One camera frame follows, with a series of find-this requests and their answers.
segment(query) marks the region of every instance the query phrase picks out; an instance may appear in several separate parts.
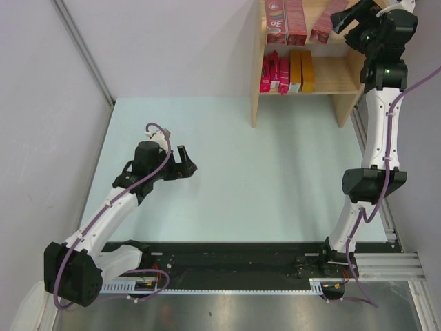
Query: wooden shelf leg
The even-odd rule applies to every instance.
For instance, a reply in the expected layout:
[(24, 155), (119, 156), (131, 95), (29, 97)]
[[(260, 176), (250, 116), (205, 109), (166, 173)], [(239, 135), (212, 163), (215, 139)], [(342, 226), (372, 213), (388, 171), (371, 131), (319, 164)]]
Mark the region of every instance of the wooden shelf leg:
[(357, 104), (362, 90), (357, 94), (335, 94), (331, 95), (332, 105), (334, 106), (334, 113), (336, 115), (337, 124), (342, 128), (346, 120), (351, 115), (351, 112)]
[(263, 54), (267, 40), (267, 20), (265, 14), (265, 1), (258, 2), (256, 35), (254, 39), (254, 56), (251, 83), (251, 127), (257, 126), (257, 112), (260, 96), (260, 78), (262, 77)]

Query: wooden shelf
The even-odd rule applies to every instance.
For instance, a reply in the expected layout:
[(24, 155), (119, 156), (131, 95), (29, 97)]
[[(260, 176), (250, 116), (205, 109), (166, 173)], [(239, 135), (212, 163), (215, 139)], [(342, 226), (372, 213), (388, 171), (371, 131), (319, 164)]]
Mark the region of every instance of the wooden shelf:
[[(312, 93), (288, 94), (356, 94), (358, 87), (353, 81), (351, 70), (345, 57), (314, 57), (316, 85)], [(273, 90), (265, 94), (280, 94)]]
[[(260, 76), (262, 73), (263, 55), (267, 43), (267, 15), (265, 12), (265, 0), (259, 1), (259, 12), (257, 15), (256, 38), (254, 42), (254, 62), (252, 74), (251, 91), (251, 112), (252, 127), (257, 125), (258, 101), (260, 95), (275, 95), (278, 91), (260, 93)], [(311, 29), (323, 13), (330, 0), (303, 0), (303, 10), (308, 31), (307, 44), (316, 44), (319, 47), (326, 47), (320, 43), (309, 40)], [(349, 0), (348, 7), (353, 6), (358, 0)], [(375, 0), (384, 8), (384, 0)], [(343, 44), (344, 35), (356, 25), (356, 22), (349, 25), (340, 34), (331, 33), (328, 44)], [(346, 57), (315, 57), (314, 72), (316, 74), (316, 86), (313, 93), (289, 93), (289, 94), (329, 94), (334, 105), (337, 124), (343, 127), (349, 118), (353, 107), (359, 100), (364, 86), (360, 83), (360, 70), (363, 67), (364, 56), (354, 50), (349, 50)]]

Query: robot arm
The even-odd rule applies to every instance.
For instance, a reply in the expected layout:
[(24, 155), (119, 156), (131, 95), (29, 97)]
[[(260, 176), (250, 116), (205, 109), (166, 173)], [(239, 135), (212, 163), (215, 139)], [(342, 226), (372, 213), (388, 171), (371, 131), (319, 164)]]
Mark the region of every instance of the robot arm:
[(369, 122), (361, 168), (347, 170), (342, 180), (347, 196), (337, 226), (326, 241), (325, 265), (348, 266), (347, 243), (349, 240), (348, 253), (354, 252), (363, 223), (358, 222), (361, 211), (367, 216), (375, 214), (381, 200), (407, 180), (407, 173), (400, 171), (396, 147), (402, 99), (395, 105), (394, 101), (407, 86), (407, 67), (400, 57), (416, 31), (417, 18), (411, 13), (414, 5), (413, 0), (402, 0), (382, 10), (373, 0), (362, 0), (331, 16), (336, 33), (354, 20), (358, 22), (345, 39), (366, 56), (360, 81), (365, 85)]
[(121, 222), (153, 190), (156, 181), (188, 178), (197, 170), (184, 146), (178, 146), (181, 163), (175, 162), (173, 154), (166, 161), (168, 143), (164, 134), (158, 131), (147, 135), (150, 140), (138, 144), (134, 160), (129, 161), (115, 179), (109, 196), (88, 223), (63, 244), (51, 243), (46, 248), (44, 281), (47, 292), (54, 293), (57, 275), (69, 251), (58, 295), (84, 307), (95, 300), (104, 283), (141, 264), (146, 268), (151, 266), (148, 245), (135, 241), (128, 241), (111, 253), (101, 252)]

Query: product box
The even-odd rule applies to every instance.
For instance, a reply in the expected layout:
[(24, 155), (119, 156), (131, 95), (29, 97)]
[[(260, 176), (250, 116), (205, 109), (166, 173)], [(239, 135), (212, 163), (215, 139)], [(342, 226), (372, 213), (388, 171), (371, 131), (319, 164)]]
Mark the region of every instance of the product box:
[(301, 50), (300, 55), (302, 58), (302, 92), (312, 93), (316, 82), (312, 54), (310, 50)]
[(278, 66), (278, 54), (276, 51), (273, 51), (269, 56), (269, 78), (271, 81), (271, 89), (278, 90), (280, 68)]
[(278, 91), (281, 95), (287, 94), (289, 91), (289, 65), (290, 61), (287, 57), (280, 59), (280, 84)]
[(271, 79), (269, 76), (268, 57), (263, 57), (262, 77), (260, 78), (260, 93), (269, 92), (271, 89)]
[(267, 12), (267, 44), (285, 44), (287, 27), (283, 0), (265, 0)]
[(302, 85), (302, 57), (299, 50), (289, 52), (289, 91), (297, 93)]
[(287, 45), (304, 46), (308, 32), (302, 0), (285, 0), (285, 12), (288, 27)]
[(332, 33), (331, 15), (345, 10), (348, 3), (348, 0), (331, 0), (331, 3), (312, 28), (310, 40), (327, 43), (329, 35)]

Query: white wall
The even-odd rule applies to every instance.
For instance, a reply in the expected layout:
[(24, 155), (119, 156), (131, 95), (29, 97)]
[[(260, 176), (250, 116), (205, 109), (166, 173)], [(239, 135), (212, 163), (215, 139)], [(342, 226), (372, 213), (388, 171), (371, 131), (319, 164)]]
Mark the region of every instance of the white wall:
[(77, 224), (110, 109), (48, 0), (0, 3), (0, 330)]
[(255, 0), (66, 5), (114, 96), (249, 94)]
[[(403, 59), (408, 86), (441, 66), (441, 3), (418, 1), (418, 29)], [(398, 133), (401, 169), (407, 183), (389, 197), (399, 235), (409, 252), (416, 251), (441, 314), (441, 74), (408, 94), (402, 103)]]

